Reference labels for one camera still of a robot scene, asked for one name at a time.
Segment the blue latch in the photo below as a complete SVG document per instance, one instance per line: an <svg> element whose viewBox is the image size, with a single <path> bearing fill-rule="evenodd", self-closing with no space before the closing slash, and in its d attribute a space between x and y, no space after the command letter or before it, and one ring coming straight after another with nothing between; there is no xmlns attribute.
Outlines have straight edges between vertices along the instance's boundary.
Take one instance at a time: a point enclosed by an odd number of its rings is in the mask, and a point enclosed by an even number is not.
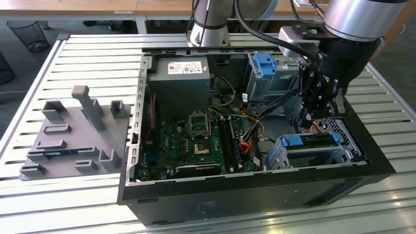
<svg viewBox="0 0 416 234"><path fill-rule="evenodd" d="M339 144L339 138L337 133L331 133L331 138L335 141L337 145Z"/></svg>
<svg viewBox="0 0 416 234"><path fill-rule="evenodd" d="M285 136L285 139L287 141L289 146L303 145L303 142L302 142L299 136Z"/></svg>
<svg viewBox="0 0 416 234"><path fill-rule="evenodd" d="M269 53L255 53L254 54L254 63L259 70L261 77L273 77L277 69L275 63Z"/></svg>
<svg viewBox="0 0 416 234"><path fill-rule="evenodd" d="M279 141L281 141L281 145L282 145L283 147L286 147L286 146L287 146L286 139L282 137L282 138L279 138Z"/></svg>

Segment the ram slot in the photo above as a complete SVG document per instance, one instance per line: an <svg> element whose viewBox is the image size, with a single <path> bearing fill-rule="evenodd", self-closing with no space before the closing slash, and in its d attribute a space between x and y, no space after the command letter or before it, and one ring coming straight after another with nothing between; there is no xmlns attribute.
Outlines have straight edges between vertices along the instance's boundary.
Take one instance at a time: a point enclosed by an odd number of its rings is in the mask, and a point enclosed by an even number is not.
<svg viewBox="0 0 416 234"><path fill-rule="evenodd" d="M241 156L233 131L231 120L219 118L217 120L217 123L225 170L229 173L234 173L238 172L241 168Z"/></svg>

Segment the motherboard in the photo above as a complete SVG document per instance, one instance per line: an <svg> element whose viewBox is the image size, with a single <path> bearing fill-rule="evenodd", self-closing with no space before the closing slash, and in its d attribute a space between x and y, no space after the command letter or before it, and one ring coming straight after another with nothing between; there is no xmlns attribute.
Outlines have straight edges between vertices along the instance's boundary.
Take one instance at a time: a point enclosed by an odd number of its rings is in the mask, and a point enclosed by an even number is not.
<svg viewBox="0 0 416 234"><path fill-rule="evenodd" d="M239 117L211 117L198 112L187 119L162 121L158 144L146 141L143 146L138 178L147 181L251 171L251 161L242 160L233 145L242 133Z"/></svg>

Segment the aluminum profile table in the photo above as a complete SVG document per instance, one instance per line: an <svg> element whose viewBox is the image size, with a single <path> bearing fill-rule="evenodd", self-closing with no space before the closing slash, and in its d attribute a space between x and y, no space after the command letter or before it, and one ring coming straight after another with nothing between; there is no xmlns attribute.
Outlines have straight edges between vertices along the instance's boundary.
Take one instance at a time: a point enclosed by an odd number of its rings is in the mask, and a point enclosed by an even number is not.
<svg viewBox="0 0 416 234"><path fill-rule="evenodd" d="M233 46L266 45L230 35ZM349 86L347 100L397 174L361 187L330 206L145 227L115 205L119 174L17 180L35 139L46 100L77 106L74 85L105 105L133 108L143 47L186 46L182 35L71 35L57 40L0 141L1 233L407 233L416 231L416 116L370 65Z"/></svg>

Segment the floor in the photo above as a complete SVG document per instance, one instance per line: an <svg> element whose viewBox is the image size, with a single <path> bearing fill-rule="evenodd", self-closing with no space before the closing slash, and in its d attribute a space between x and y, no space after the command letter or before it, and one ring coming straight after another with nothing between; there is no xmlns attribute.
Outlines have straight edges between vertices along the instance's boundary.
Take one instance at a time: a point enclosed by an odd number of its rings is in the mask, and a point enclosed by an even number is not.
<svg viewBox="0 0 416 234"><path fill-rule="evenodd" d="M107 22L99 21L93 27L85 27L81 21L49 21L50 29L45 30L45 36L50 43L58 34L114 34L107 28ZM414 58L414 38L416 38L416 16L406 24L406 29L398 35L391 44L382 50L374 67L385 77L391 87L402 96L409 106L416 109L416 58ZM15 77L6 84L0 85L0 137L13 118L18 105L25 97L25 93L1 94L10 91L26 91L37 75L42 62L49 51L30 53L14 34L0 21L0 52L2 53Z"/></svg>

